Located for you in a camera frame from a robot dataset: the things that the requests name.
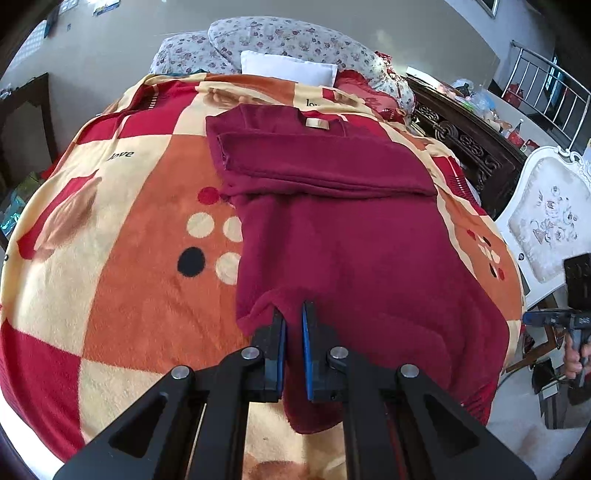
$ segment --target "white chair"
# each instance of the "white chair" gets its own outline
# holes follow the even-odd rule
[[[565,285],[565,258],[591,252],[591,171],[577,152],[541,147],[495,221],[522,273],[528,309]]]

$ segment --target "bolt head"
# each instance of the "bolt head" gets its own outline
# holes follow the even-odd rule
[[[173,371],[170,374],[173,376],[175,380],[182,380],[183,378],[187,378],[189,376],[190,370],[185,365],[177,365],[173,368]]]
[[[405,364],[400,367],[400,373],[406,378],[415,378],[418,376],[418,367],[413,364]]]
[[[247,346],[245,349],[242,350],[241,355],[244,360],[254,360],[257,358],[261,352],[255,346]]]
[[[334,346],[330,349],[330,356],[335,360],[343,360],[349,356],[349,351],[344,346]]]

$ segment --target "orange checkered blanket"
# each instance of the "orange checkered blanket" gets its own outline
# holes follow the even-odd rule
[[[80,130],[25,208],[2,271],[2,392],[62,460],[175,365],[209,367],[248,343],[235,323],[241,223],[220,200],[205,137],[206,116],[244,102],[359,115],[414,152],[450,243],[508,322],[512,356],[517,268],[492,220],[458,194],[465,180],[443,144],[335,89],[147,76]],[[254,404],[244,465],[248,478],[344,478],[342,427],[300,435],[281,404]]]

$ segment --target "maroon sweater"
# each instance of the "maroon sweater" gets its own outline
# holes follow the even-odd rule
[[[305,120],[292,107],[240,105],[206,124],[222,193],[242,221],[238,325],[251,335],[274,306],[285,316],[294,430],[340,421],[335,406],[306,399],[304,300],[347,348],[383,367],[415,364],[459,401],[496,381],[505,319],[452,247],[423,164],[364,127]]]

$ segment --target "floral pillow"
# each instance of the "floral pillow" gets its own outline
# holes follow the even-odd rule
[[[406,113],[414,109],[414,94],[406,81],[392,77],[382,57],[336,30],[289,18],[236,17],[215,21],[207,36],[237,70],[244,50],[334,63],[340,72],[359,72],[371,88],[395,97]]]
[[[188,75],[198,70],[240,72],[209,43],[206,31],[179,33],[165,38],[150,67],[150,73],[160,75]]]

